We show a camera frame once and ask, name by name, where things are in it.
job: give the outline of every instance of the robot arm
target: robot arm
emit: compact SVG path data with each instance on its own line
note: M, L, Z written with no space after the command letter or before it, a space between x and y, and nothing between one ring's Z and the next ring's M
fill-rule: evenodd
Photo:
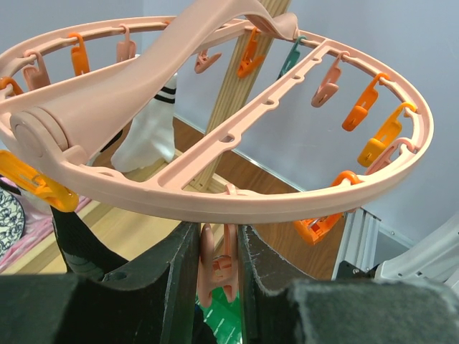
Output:
M404 254L377 268L376 280L427 278L459 294L459 212Z

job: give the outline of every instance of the green clothespin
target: green clothespin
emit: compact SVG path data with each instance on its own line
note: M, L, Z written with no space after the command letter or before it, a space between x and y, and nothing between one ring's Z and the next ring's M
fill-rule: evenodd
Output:
M282 66L282 69L280 70L278 80L285 75L286 72L292 69L294 65L298 62L298 59L300 58L300 51L298 50L298 45L300 44L302 39L307 39L306 36L299 36L299 38L296 39L295 43L293 43L292 50L288 53L287 58L285 59L284 65Z

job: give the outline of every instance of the wall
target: wall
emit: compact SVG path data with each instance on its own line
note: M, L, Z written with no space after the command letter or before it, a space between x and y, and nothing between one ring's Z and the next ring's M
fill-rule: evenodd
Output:
M145 15L178 14L191 0L145 1ZM459 117L453 112L453 90L459 77L457 2L438 6L415 0L293 0L300 28L360 49L403 74L425 97L435 118L432 145L416 171L386 196L365 209L395 230L417 241L441 225L458 208L459 162L455 158ZM154 40L148 34L147 47ZM223 57L203 75L193 72L191 58L179 74L177 113L203 130L217 98L234 42L215 47ZM273 82L290 49L275 42L250 99ZM302 57L308 49L303 48ZM311 96L332 62L329 58L290 91L280 107L268 113L243 137L238 151L301 189L326 187L342 170L362 173L356 162L366 141L399 104L389 91L380 97L369 117L352 133L341 123L371 78L343 66L339 92L321 109L310 106ZM412 125L402 118L403 135Z
M0 23L4 33L0 39L0 52L28 38L63 27L142 15L142 0L3 1L0 11ZM142 48L140 35L133 35L133 39L138 42L139 51ZM111 65L116 61L115 45L118 40L120 40L119 36L96 39L86 43L92 70ZM74 76L70 60L70 48L46 55L44 60L47 64L51 82L65 80ZM25 89L20 73L16 74L15 79Z

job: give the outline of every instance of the brown floor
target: brown floor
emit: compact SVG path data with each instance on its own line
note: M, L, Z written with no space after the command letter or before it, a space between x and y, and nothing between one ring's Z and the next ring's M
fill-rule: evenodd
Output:
M203 135L180 120L174 119L176 148L182 152L189 149ZM110 166L110 156L118 147L114 145L101 156L96 164ZM232 151L226 152L217 168L217 174L238 188L256 191L261 194L285 194L295 192L268 172L246 161ZM289 262L312 277L321 280L331 278L336 255L344 230L344 220L333 228L328 236L314 247L306 245L291 222L281 224L256 224L260 236Z

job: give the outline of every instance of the wooden post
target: wooden post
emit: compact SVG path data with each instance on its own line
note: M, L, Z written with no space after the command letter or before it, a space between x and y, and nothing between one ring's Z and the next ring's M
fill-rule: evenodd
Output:
M260 0L260 3L267 9L271 16L278 16L285 13L290 5L290 0ZM247 45L249 37L250 33L248 32L243 34L237 40L235 50L232 54L231 61L229 62L227 74L224 76L222 88L218 94L209 123L207 124L206 134L210 133L227 118L231 117L231 115L244 107L250 91L255 84L261 66L244 79L240 79L236 75L242 53ZM267 55L270 50L271 43L273 42L273 38L262 36L258 37L257 41L257 56ZM207 190L219 161L220 157L208 165L198 176L196 176L196 178L191 182L192 186L200 191Z

